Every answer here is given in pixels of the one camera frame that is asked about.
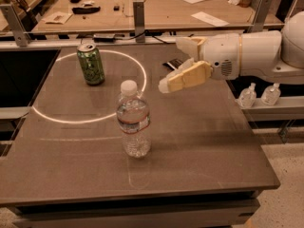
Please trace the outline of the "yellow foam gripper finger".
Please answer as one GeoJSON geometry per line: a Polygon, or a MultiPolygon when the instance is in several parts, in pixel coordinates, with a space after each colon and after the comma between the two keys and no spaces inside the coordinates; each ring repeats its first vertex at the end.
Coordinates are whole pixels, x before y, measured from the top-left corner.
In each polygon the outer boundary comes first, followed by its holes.
{"type": "Polygon", "coordinates": [[[195,61],[200,59],[200,47],[207,41],[206,37],[179,37],[176,39],[176,46],[183,53],[189,55],[195,61]]]}
{"type": "Polygon", "coordinates": [[[159,82],[161,93],[171,93],[184,88],[204,84],[212,75],[212,67],[208,62],[193,58],[186,60],[180,67],[167,74],[159,82]]]}

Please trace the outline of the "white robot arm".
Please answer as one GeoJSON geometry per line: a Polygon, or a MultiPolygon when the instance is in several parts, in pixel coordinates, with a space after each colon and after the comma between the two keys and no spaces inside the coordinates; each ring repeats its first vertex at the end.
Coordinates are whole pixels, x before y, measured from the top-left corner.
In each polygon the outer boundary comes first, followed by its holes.
{"type": "Polygon", "coordinates": [[[209,79],[255,76],[270,83],[301,85],[304,77],[304,11],[282,30],[180,37],[176,46],[189,58],[159,82],[162,93],[198,86],[209,79]]]}

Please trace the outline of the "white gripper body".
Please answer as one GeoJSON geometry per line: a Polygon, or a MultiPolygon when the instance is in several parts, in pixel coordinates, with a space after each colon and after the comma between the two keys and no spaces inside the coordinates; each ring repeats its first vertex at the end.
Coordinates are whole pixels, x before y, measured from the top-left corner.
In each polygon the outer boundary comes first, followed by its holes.
{"type": "Polygon", "coordinates": [[[208,37],[201,46],[199,57],[212,68],[211,78],[234,80],[239,75],[240,36],[237,33],[208,37]]]}

